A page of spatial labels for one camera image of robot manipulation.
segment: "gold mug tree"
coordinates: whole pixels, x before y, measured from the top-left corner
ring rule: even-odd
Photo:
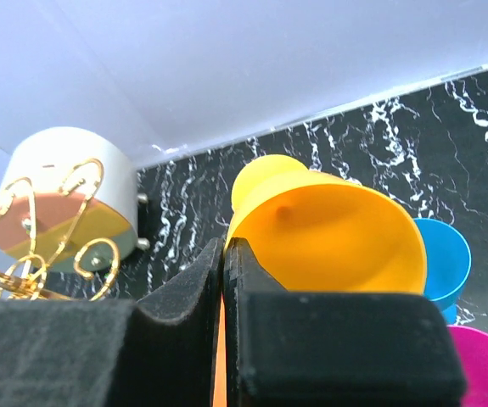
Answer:
[[[0,188],[0,249],[16,259],[0,272],[0,298],[8,291],[11,299],[70,300],[45,288],[49,271],[91,281],[109,267],[90,300],[103,298],[121,260],[149,247],[137,236],[137,205],[147,201],[132,162],[97,134],[54,127],[28,137]]]

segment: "plastic cup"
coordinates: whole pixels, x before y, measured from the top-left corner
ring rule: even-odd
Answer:
[[[427,254],[424,296],[436,304],[448,324],[457,319],[456,302],[470,274],[472,254],[461,233],[439,220],[415,219]]]
[[[488,407],[488,334],[467,326],[449,326],[468,380],[463,407]]]

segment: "yellow cup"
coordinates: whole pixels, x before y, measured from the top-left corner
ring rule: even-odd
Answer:
[[[412,217],[380,192],[260,157],[233,185],[227,234],[291,291],[423,293],[426,254]]]

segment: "marble surface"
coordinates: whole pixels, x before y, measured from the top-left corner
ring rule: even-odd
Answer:
[[[413,216],[453,224],[474,257],[457,323],[488,332],[488,72],[140,170],[150,198],[140,233],[152,245],[124,262],[110,295],[141,298],[224,235],[236,175],[267,153],[292,155],[381,191]],[[80,297],[99,283],[54,275],[48,286]]]

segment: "gold wire rack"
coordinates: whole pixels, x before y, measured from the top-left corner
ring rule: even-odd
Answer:
[[[31,179],[28,177],[18,178],[0,190],[0,218],[2,218],[8,213],[12,206],[12,202],[14,201],[15,194],[12,192],[12,189],[20,183],[25,183],[27,185],[27,196],[30,211],[30,223],[27,225],[27,231],[31,241],[29,253],[20,259],[17,259],[5,272],[0,272],[0,298],[3,297],[3,292],[7,291],[10,293],[8,299],[73,299],[72,297],[47,290],[44,286],[48,279],[49,268],[53,262],[68,248],[72,235],[78,227],[82,216],[86,212],[91,199],[97,193],[104,179],[103,164],[98,159],[86,159],[81,163],[74,165],[66,177],[62,180],[57,190],[61,196],[68,197],[78,187],[87,184],[86,179],[78,178],[77,181],[67,185],[70,177],[78,169],[85,165],[96,165],[97,167],[97,176],[92,182],[93,188],[85,195],[83,201],[81,202],[80,208],[70,223],[68,231],[65,233],[63,239],[59,243],[57,250],[47,260],[44,259],[40,254],[36,253],[36,194]],[[119,274],[121,265],[121,254],[115,242],[105,237],[99,237],[83,245],[76,253],[73,264],[74,272],[76,274],[84,278],[86,281],[91,281],[94,278],[94,273],[84,270],[81,267],[81,259],[92,247],[99,244],[107,244],[110,247],[112,252],[112,260],[109,273],[104,280],[103,286],[89,299],[90,301],[101,299],[109,292],[114,285],[115,278]],[[40,265],[38,270],[34,272],[32,272],[33,261],[36,261]],[[14,276],[14,273],[21,265],[23,265],[21,277]]]

